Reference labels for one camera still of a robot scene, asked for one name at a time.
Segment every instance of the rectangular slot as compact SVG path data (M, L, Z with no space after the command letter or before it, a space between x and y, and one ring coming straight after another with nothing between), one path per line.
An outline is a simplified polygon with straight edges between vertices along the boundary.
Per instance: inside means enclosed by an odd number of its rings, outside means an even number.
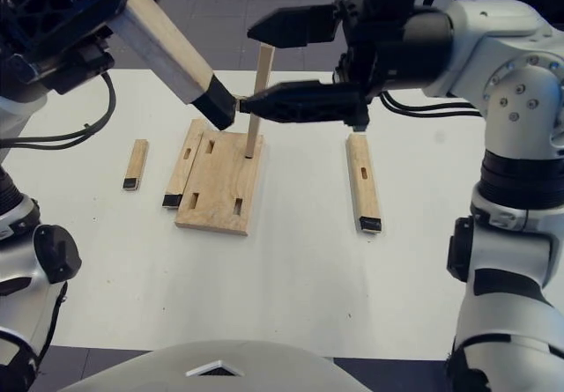
M208 148L205 150L206 154L212 154L213 151L213 146L215 145L215 141L213 141L212 139L210 140L210 142L208 143Z
M243 206L243 199L242 198L237 198L235 200L235 207L233 208L233 214L235 216L240 216L241 215L241 208Z
M196 208L197 198L198 198L199 196L200 196L200 195L199 195L197 192L195 192L194 194L192 194L192 197L190 198L190 206L189 206L189 208L190 208L191 210L194 210L194 209Z

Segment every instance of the wooden stick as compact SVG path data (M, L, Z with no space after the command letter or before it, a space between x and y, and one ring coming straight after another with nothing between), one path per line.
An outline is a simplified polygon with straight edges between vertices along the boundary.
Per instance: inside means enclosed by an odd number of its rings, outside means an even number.
M183 103L208 91L212 68L153 0L128 0L108 26Z
M207 127L208 122L205 119L194 119L190 124L186 139L184 139L184 144L176 160L173 174L170 177L167 191L165 192L165 198L162 202L163 207L175 209L180 205L186 183L194 165L197 149Z
M351 134L346 148L356 219L359 220L362 231L379 233L382 231L382 218L367 138L364 135Z
M123 189L126 191L136 191L141 183L149 142L146 139L136 139L131 151L130 164L123 180Z
M275 48L272 46L261 44L261 49L258 53L258 67L256 68L255 93L261 92L268 85L268 80L271 77L274 50ZM260 117L256 115L250 116L247 148L245 149L245 157L247 159L252 159L255 155L256 138L258 137L260 124Z

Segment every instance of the wooden block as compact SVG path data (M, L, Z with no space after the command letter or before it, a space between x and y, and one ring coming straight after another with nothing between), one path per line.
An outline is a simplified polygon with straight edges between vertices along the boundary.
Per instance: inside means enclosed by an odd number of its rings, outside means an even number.
M133 150L131 151L130 165L127 168L127 173L123 180L123 189L126 191L136 191L139 188L148 151L149 142L146 139L135 140Z
M202 135L208 127L205 119L194 119L190 124L184 145L180 150L176 166L170 177L170 181L165 192L165 198L162 202L163 207L175 209L178 208L182 201L182 195L186 188L186 182L192 170L192 165L196 159L197 149L202 141Z
M177 226L249 233L263 137L257 140L253 159L245 158L246 143L246 134L204 132L176 216Z
M379 233L382 231L382 218L367 138L364 135L351 134L346 148L355 217L359 220L362 231Z
M108 26L183 103L208 91L212 68L153 0L128 0Z

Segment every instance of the bolt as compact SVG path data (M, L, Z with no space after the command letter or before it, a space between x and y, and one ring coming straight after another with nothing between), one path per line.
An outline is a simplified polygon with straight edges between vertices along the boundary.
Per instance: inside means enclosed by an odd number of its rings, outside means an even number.
M538 100L529 100L527 101L527 108L530 108L531 110L533 108L537 108L538 107Z

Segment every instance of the wooden base plate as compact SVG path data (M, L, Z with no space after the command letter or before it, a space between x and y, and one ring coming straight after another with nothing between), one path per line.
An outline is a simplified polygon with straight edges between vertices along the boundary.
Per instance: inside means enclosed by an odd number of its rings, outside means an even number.
M176 225L215 232L249 233L253 195L263 149L245 158L246 134L207 130L197 150Z

